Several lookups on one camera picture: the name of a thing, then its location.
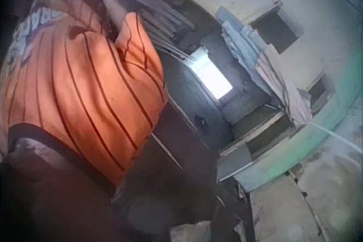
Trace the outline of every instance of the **green painted wall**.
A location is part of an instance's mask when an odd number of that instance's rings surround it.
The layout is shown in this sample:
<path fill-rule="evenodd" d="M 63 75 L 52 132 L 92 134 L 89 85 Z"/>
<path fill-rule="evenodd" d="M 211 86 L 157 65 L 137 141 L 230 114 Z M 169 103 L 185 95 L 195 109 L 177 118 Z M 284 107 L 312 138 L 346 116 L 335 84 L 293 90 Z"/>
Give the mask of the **green painted wall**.
<path fill-rule="evenodd" d="M 326 129 L 334 130 L 362 91 L 362 50 L 358 46 L 351 62 L 339 77 L 333 79 L 335 93 L 314 117 L 313 122 Z M 307 125 L 289 141 L 282 141 L 258 158 L 253 165 L 234 177 L 247 192 L 283 174 L 308 156 L 327 136 L 312 125 Z"/>

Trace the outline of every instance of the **pinstripe jersey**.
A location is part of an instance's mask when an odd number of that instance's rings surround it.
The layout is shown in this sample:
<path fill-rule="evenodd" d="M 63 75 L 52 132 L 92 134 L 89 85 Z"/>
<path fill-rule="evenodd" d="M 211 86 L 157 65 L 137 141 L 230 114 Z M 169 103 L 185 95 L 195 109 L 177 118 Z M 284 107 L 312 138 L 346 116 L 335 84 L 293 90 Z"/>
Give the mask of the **pinstripe jersey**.
<path fill-rule="evenodd" d="M 1 151 L 33 138 L 118 186 L 167 101 L 138 15 L 115 42 L 83 0 L 51 0 L 25 19 L 1 70 Z"/>

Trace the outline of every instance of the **concrete floor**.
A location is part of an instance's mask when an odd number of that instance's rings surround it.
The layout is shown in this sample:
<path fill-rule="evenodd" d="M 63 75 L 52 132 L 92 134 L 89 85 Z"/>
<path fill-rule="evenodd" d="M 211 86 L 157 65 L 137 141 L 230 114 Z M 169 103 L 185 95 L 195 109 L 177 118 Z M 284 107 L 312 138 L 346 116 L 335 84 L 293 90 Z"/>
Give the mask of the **concrete floor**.
<path fill-rule="evenodd" d="M 335 132 L 362 147 L 361 96 Z M 362 154 L 329 136 L 290 171 L 250 195 L 256 240 L 355 241 L 363 223 Z"/>

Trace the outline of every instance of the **bright window opening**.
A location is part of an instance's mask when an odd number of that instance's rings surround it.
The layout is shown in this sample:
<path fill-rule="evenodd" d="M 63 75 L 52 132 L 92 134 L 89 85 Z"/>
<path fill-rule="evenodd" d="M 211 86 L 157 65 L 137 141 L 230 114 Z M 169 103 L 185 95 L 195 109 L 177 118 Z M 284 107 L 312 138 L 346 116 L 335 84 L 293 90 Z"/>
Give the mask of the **bright window opening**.
<path fill-rule="evenodd" d="M 232 85 L 212 63 L 204 48 L 198 48 L 191 56 L 196 61 L 190 63 L 189 66 L 216 99 L 220 99 L 232 90 Z"/>

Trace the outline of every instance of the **person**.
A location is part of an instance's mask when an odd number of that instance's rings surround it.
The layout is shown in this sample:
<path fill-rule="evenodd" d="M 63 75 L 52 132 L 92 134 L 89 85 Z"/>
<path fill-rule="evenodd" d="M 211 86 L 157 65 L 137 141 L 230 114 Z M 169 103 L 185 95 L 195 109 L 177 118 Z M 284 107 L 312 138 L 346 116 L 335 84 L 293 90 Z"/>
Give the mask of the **person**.
<path fill-rule="evenodd" d="M 0 77 L 2 225 L 26 224 L 27 240 L 129 241 L 109 199 L 167 102 L 138 14 L 119 0 L 35 0 L 13 38 Z"/>

